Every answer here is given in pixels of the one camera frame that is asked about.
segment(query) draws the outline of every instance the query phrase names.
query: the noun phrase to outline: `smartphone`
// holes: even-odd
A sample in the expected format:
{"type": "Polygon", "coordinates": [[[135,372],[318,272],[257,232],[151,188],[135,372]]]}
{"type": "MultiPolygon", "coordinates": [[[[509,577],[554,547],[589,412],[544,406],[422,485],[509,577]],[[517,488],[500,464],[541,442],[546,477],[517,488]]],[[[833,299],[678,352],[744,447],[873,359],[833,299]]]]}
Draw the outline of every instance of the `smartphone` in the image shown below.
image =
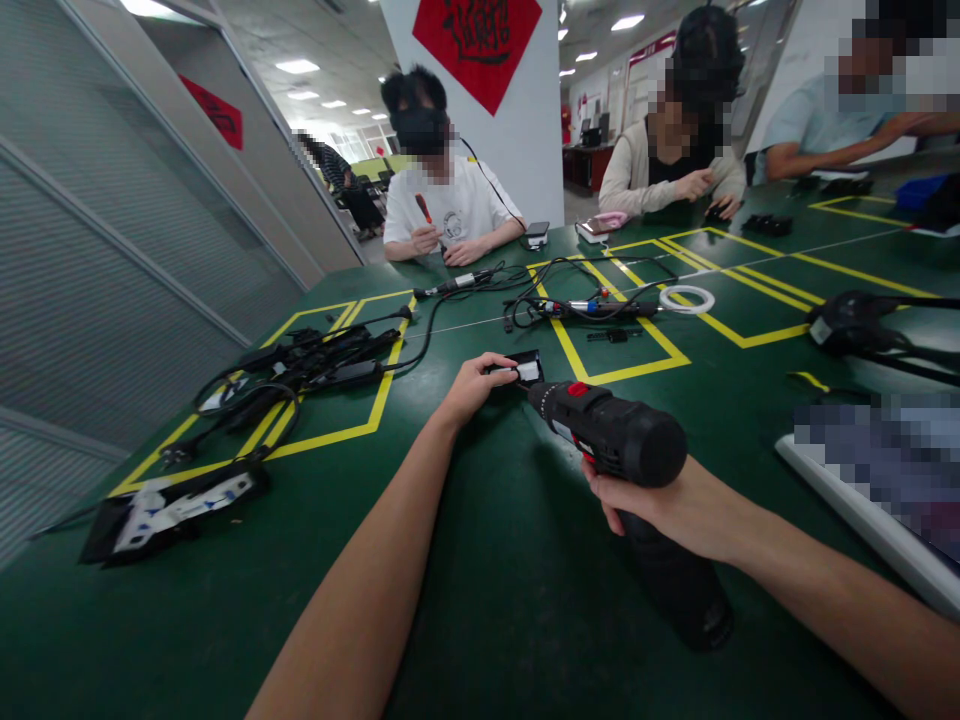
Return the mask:
{"type": "Polygon", "coordinates": [[[540,237],[541,235],[546,235],[547,228],[549,227],[549,222],[530,223],[530,225],[527,226],[527,237],[540,237]]]}

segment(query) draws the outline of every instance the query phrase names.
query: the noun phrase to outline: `white pillar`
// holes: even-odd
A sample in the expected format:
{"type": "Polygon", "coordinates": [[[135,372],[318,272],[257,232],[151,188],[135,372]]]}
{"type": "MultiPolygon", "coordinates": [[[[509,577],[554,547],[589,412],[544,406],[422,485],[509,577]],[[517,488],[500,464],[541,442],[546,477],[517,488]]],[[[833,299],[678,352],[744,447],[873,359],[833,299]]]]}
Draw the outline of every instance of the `white pillar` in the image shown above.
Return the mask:
{"type": "Polygon", "coordinates": [[[495,116],[413,36],[419,2],[381,0],[380,5],[403,70],[419,63],[440,78],[456,130],[497,174],[524,219],[549,220],[559,227],[563,171],[557,4],[538,1],[543,12],[495,116]]]}

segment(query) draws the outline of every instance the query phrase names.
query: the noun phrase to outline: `person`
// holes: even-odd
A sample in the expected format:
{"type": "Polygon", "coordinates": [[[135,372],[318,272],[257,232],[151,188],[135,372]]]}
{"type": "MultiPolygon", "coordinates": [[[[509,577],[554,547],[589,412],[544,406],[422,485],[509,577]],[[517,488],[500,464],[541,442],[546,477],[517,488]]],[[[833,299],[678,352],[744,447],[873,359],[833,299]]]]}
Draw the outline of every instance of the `person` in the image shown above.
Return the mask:
{"type": "Polygon", "coordinates": [[[416,156],[390,181],[387,260],[443,252],[444,263],[459,267],[520,237],[526,223],[490,167],[452,154],[447,93],[437,76],[415,65],[387,78],[380,94],[397,141],[416,156]]]}
{"type": "Polygon", "coordinates": [[[383,228],[383,215],[373,204],[367,191],[360,187],[350,163],[327,143],[315,140],[309,134],[300,131],[297,139],[313,158],[324,179],[333,186],[334,193],[343,200],[353,221],[360,228],[360,240],[369,240],[380,235],[383,228]]]}
{"type": "Polygon", "coordinates": [[[770,119],[757,153],[753,184],[844,168],[901,137],[960,133],[960,113],[895,112],[906,99],[889,90],[895,70],[919,42],[943,37],[933,0],[926,9],[883,0],[875,18],[853,23],[850,51],[837,73],[824,73],[791,93],[770,119]]]}
{"type": "Polygon", "coordinates": [[[729,220],[747,186],[722,121],[743,68],[737,21],[719,7],[693,10],[680,24],[668,63],[653,111],[617,139],[600,210],[643,215],[712,195],[710,208],[729,220]]]}
{"type": "MultiPolygon", "coordinates": [[[[383,714],[413,623],[454,441],[492,389],[517,376],[484,374],[494,365],[516,362],[485,353],[463,363],[297,621],[249,720],[383,714]]],[[[960,626],[753,504],[692,457],[659,489],[597,475],[587,462],[581,469],[614,533],[623,534],[615,509],[639,515],[692,552],[751,576],[908,717],[960,716],[960,626]]]]}

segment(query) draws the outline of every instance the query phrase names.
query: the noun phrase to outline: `red diamond sign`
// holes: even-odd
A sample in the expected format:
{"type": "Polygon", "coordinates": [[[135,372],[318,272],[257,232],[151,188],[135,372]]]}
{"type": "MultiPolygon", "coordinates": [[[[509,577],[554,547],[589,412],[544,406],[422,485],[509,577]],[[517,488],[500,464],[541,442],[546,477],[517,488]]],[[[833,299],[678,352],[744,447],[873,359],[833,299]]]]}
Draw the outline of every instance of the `red diamond sign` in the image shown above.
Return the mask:
{"type": "Polygon", "coordinates": [[[193,99],[203,108],[224,139],[237,150],[243,150],[243,114],[223,98],[218,98],[183,75],[180,76],[180,80],[187,86],[193,99]]]}
{"type": "Polygon", "coordinates": [[[413,36],[496,115],[542,12],[537,0],[421,0],[413,36]]]}

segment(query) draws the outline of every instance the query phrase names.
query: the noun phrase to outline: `light blue shirt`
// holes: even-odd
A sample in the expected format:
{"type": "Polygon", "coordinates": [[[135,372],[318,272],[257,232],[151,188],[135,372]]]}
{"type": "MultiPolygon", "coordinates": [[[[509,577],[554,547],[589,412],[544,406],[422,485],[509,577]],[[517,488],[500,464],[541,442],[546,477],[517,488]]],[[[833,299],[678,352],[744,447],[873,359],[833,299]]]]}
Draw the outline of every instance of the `light blue shirt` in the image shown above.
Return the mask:
{"type": "Polygon", "coordinates": [[[833,152],[863,142],[902,104],[898,94],[841,95],[836,78],[817,75],[794,90],[774,114],[757,153],[753,184],[767,181],[767,149],[799,143],[801,155],[833,152]]]}

